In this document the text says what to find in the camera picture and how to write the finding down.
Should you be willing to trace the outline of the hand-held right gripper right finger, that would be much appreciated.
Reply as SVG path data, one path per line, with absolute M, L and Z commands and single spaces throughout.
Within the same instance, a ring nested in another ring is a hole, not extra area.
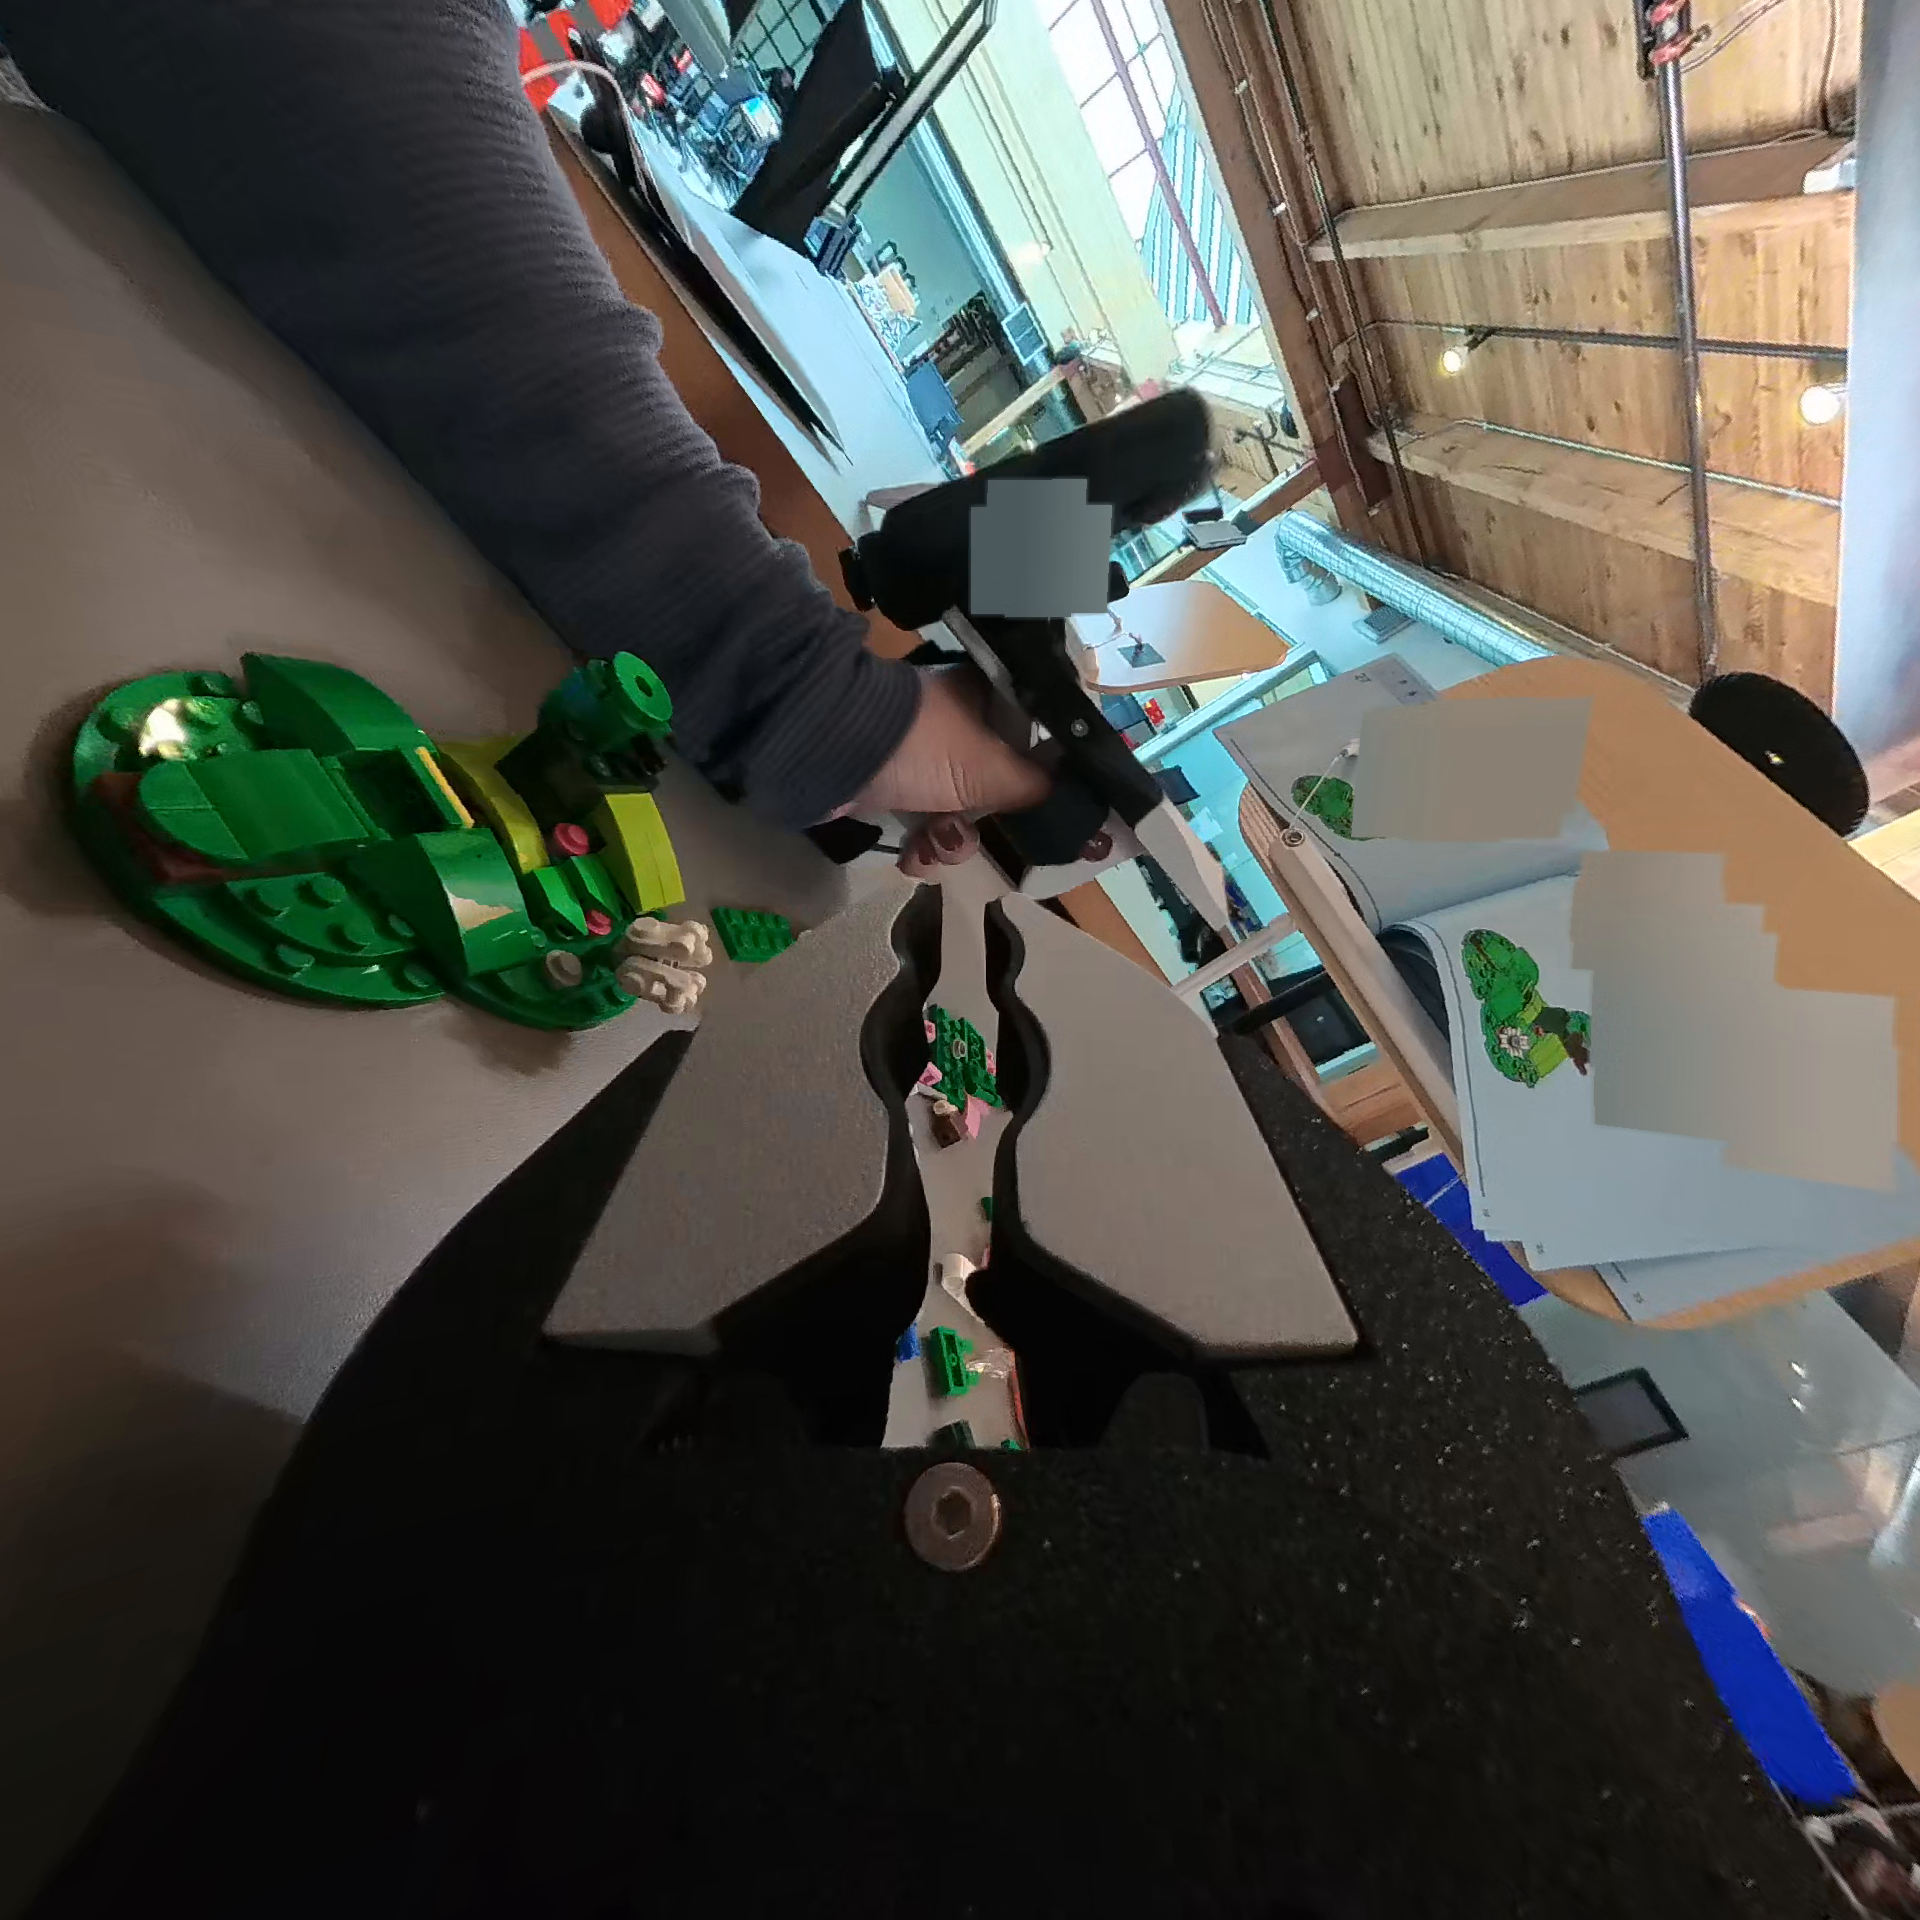
M 986 906 L 996 1244 L 1201 1363 L 1346 1360 L 1359 1327 L 1210 1026 L 1044 901 Z

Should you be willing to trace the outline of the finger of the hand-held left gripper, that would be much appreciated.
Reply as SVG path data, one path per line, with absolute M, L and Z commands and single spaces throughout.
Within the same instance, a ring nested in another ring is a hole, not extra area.
M 1117 855 L 1155 862 L 1163 878 L 1192 901 L 1192 910 L 1201 923 L 1210 923 L 1217 943 L 1236 943 L 1230 870 L 1192 831 L 1192 823 L 1172 797 L 1163 797 L 1151 812 L 1111 812 L 1111 840 L 1117 840 Z

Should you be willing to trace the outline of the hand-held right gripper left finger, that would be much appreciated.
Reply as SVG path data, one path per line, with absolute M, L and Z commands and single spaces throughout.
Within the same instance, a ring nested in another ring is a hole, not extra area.
M 878 884 L 728 978 L 544 1337 L 707 1360 L 797 1333 L 890 1353 L 927 1280 L 906 1125 L 927 994 L 927 884 Z

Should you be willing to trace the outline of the green lego plant model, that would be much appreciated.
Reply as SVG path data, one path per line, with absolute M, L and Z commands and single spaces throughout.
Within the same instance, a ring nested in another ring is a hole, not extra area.
M 611 978 L 621 928 L 688 919 L 667 745 L 627 653 L 471 745 L 343 665 L 242 653 L 114 687 L 76 730 L 71 823 L 141 923 L 262 994 L 596 1029 L 654 1007 Z

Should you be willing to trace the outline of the person's left forearm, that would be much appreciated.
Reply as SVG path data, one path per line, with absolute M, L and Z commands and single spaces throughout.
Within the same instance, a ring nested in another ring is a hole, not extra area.
M 516 77 L 506 5 L 6 5 L 6 54 L 584 656 L 764 823 L 848 805 L 918 673 L 667 388 Z

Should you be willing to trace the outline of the pile of loose lego pieces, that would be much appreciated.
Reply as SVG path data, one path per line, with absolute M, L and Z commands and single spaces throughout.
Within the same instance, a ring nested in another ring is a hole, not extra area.
M 895 1452 L 1027 1452 L 1021 1360 L 975 1301 L 996 1233 L 996 1142 L 1009 1125 L 996 1055 L 975 1018 L 924 1007 L 927 1065 L 906 1100 L 906 1133 L 927 1208 L 927 1276 L 915 1327 L 895 1337 Z

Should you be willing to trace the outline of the lego instruction booklet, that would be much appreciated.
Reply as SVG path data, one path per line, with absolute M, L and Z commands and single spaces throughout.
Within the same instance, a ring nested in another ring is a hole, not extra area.
M 1378 665 L 1225 730 L 1378 936 L 1438 975 L 1472 1224 L 1627 1314 L 1915 1241 L 1892 984 L 1790 984 L 1706 842 L 1706 793 L 1629 782 L 1675 850 L 1578 797 L 1591 697 L 1438 697 Z

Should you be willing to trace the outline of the person's left hand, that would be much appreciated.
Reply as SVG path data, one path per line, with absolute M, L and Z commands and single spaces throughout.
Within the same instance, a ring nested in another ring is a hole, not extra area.
M 993 681 L 970 665 L 918 667 L 918 717 L 843 815 L 1004 815 L 1056 793 L 1056 775 L 993 723 Z

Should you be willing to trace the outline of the round wooden side table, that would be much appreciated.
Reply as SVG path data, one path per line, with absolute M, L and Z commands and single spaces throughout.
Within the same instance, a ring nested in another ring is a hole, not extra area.
M 1135 582 L 1117 604 L 1073 619 L 1073 665 L 1102 697 L 1269 673 L 1285 656 L 1292 640 L 1206 578 Z

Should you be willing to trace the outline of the black display panel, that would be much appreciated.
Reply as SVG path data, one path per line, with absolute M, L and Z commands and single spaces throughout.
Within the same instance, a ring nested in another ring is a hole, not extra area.
M 774 148 L 730 203 L 741 225 L 819 275 L 841 275 L 861 198 L 986 48 L 996 0 L 970 0 L 918 66 L 878 56 L 873 20 L 861 0 L 831 14 Z

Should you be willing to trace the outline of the blue box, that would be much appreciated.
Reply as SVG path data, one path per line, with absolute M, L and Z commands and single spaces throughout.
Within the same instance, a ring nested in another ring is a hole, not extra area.
M 1669 1508 L 1643 1513 L 1643 1538 L 1663 1572 L 1663 1586 L 1680 1610 L 1694 1653 L 1740 1727 L 1763 1780 L 1804 1811 L 1838 1811 L 1856 1795 L 1856 1775 L 1840 1747 L 1825 1732 L 1812 1697 L 1774 1653 L 1763 1623 L 1722 1576 L 1694 1524 Z

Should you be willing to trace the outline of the silver ventilation duct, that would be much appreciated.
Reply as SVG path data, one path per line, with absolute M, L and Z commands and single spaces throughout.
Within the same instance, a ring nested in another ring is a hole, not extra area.
M 1549 665 L 1553 648 L 1522 633 L 1512 619 L 1486 614 L 1464 599 L 1449 582 L 1438 582 L 1428 567 L 1410 567 L 1397 557 L 1381 557 L 1302 512 L 1285 512 L 1269 524 L 1280 557 L 1308 561 L 1329 571 L 1335 582 L 1404 614 L 1410 621 L 1428 621 L 1438 640 L 1472 653 L 1490 667 L 1512 665 Z

